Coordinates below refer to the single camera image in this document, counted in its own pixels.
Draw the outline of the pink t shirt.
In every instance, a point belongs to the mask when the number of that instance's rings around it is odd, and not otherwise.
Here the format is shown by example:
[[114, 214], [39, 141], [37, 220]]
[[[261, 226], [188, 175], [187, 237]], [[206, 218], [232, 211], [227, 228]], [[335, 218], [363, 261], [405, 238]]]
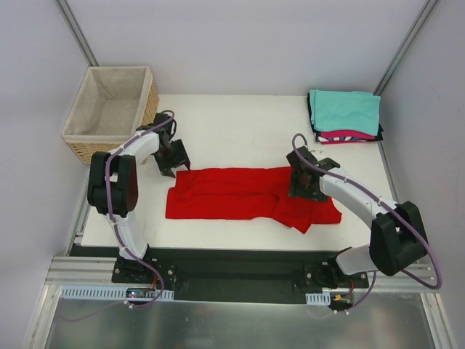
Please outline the pink t shirt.
[[375, 141], [376, 137], [354, 130], [339, 130], [332, 132], [316, 132], [315, 138], [322, 144], [364, 143]]

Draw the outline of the wicker basket with cloth liner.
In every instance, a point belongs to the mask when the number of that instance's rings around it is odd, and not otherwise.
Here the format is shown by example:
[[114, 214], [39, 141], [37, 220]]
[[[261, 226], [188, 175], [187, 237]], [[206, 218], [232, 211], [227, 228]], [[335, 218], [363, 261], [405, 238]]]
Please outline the wicker basket with cloth liner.
[[89, 67], [62, 130], [84, 164], [126, 142], [153, 122], [159, 96], [148, 66]]

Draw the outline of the red t shirt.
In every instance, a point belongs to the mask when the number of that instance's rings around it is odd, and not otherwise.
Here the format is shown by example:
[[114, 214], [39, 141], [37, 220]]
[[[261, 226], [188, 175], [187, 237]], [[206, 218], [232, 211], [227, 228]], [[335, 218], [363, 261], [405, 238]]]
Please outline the red t shirt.
[[292, 198], [290, 184], [290, 167], [181, 171], [168, 190], [165, 216], [172, 220], [268, 218], [303, 234], [311, 225], [341, 222], [342, 213], [332, 200]]

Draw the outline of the black t shirt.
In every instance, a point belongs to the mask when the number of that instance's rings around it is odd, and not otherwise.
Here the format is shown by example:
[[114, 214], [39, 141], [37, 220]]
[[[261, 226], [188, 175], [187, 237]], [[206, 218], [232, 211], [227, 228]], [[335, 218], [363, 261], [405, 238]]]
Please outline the black t shirt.
[[[311, 102], [310, 102], [310, 97], [311, 97], [311, 93], [309, 92], [307, 94], [307, 110], [308, 110], [308, 114], [309, 114], [309, 119], [310, 119], [310, 126], [311, 126], [311, 130], [312, 130], [312, 133], [314, 135], [314, 138], [315, 138], [315, 133], [316, 132], [321, 132], [321, 131], [317, 131], [316, 128], [315, 128], [315, 125], [314, 125], [314, 121], [312, 119], [313, 117], [313, 112], [312, 112], [312, 106], [311, 106]], [[378, 132], [376, 135], [373, 135], [376, 137], [376, 140], [375, 141], [371, 141], [371, 142], [365, 142], [365, 143], [376, 143], [376, 142], [380, 142], [383, 140], [383, 135], [382, 135], [382, 132], [384, 131], [384, 129], [382, 128], [382, 126], [379, 124], [379, 128], [378, 128]]]

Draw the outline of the teal t shirt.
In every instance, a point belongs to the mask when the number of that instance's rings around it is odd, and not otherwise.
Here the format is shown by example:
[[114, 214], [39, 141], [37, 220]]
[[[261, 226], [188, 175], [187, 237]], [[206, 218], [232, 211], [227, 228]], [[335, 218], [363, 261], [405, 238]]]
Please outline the teal t shirt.
[[310, 122], [319, 132], [351, 130], [370, 136], [379, 131], [381, 98], [369, 92], [310, 90]]

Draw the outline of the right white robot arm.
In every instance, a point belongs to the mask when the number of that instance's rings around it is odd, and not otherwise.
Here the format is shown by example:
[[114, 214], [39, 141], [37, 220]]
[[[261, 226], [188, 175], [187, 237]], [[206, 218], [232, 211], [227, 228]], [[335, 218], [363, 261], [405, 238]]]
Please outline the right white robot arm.
[[335, 289], [359, 273], [379, 271], [393, 276], [428, 254], [428, 241], [419, 208], [406, 201], [384, 201], [349, 177], [330, 158], [317, 160], [305, 147], [286, 157], [291, 165], [289, 195], [326, 204], [334, 199], [370, 229], [367, 245], [347, 247], [324, 262], [315, 281]]

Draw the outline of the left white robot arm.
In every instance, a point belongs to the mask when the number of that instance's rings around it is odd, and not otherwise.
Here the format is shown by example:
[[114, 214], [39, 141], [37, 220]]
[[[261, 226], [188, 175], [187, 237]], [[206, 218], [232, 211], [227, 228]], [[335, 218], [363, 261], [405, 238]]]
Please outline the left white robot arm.
[[153, 157], [160, 174], [175, 178], [180, 167], [190, 170], [191, 161], [181, 139], [175, 139], [175, 112], [164, 110], [154, 121], [142, 125], [123, 144], [111, 151], [92, 155], [87, 201], [105, 217], [116, 236], [119, 255], [130, 260], [128, 273], [139, 283], [153, 276], [153, 264], [146, 259], [148, 242], [137, 222], [139, 198], [137, 168]]

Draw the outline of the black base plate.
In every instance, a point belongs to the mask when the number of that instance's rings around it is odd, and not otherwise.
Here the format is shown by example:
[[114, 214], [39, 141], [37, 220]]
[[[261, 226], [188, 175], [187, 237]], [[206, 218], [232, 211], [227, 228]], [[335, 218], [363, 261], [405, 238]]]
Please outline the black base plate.
[[150, 248], [145, 265], [117, 257], [111, 281], [149, 284], [174, 292], [175, 300], [302, 304], [319, 293], [317, 271], [333, 252]]

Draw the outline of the left aluminium frame post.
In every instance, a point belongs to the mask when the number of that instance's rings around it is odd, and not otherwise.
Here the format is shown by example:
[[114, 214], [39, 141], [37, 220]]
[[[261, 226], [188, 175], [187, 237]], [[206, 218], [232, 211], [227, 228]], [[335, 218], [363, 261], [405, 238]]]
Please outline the left aluminium frame post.
[[98, 60], [89, 45], [89, 42], [77, 20], [77, 17], [73, 13], [73, 10], [67, 0], [55, 0], [55, 4], [59, 9], [68, 29], [71, 32], [74, 40], [77, 43], [78, 48], [81, 51], [86, 63], [90, 67], [99, 66]]

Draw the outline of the aluminium frame post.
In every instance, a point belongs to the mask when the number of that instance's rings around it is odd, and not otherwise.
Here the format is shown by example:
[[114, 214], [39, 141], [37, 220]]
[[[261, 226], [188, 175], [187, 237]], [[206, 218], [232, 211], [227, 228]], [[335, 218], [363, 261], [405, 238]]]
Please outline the aluminium frame post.
[[81, 51], [86, 63], [90, 67], [99, 66], [98, 60], [89, 45], [89, 42], [77, 20], [77, 17], [73, 13], [73, 10], [67, 0], [55, 0], [55, 4], [59, 9], [68, 29], [71, 32], [74, 40], [77, 43], [78, 48]]
[[413, 46], [415, 40], [422, 32], [423, 28], [427, 24], [433, 12], [436, 10], [439, 3], [440, 0], [427, 0], [423, 3], [420, 11], [415, 17], [410, 28], [408, 29], [404, 39], [401, 41], [394, 56], [390, 60], [379, 83], [376, 85], [376, 88], [373, 92], [375, 96], [381, 96], [384, 90], [387, 88], [388, 84], [390, 83], [390, 81], [396, 74], [398, 68], [400, 67], [401, 62], [407, 55], [409, 49]]

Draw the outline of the right aluminium frame post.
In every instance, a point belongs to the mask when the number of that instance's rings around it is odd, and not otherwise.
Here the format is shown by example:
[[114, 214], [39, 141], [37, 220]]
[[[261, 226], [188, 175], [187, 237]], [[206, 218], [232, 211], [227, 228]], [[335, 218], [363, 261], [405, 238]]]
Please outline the right aluminium frame post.
[[401, 41], [394, 56], [390, 60], [379, 83], [376, 85], [376, 88], [373, 92], [375, 96], [381, 96], [384, 90], [387, 88], [388, 84], [390, 83], [390, 81], [396, 74], [398, 68], [400, 67], [401, 62], [407, 55], [409, 49], [413, 46], [415, 40], [422, 32], [423, 28], [427, 24], [433, 12], [436, 10], [439, 3], [440, 0], [427, 0], [423, 3], [420, 11], [415, 17], [410, 28], [408, 29], [404, 39]]

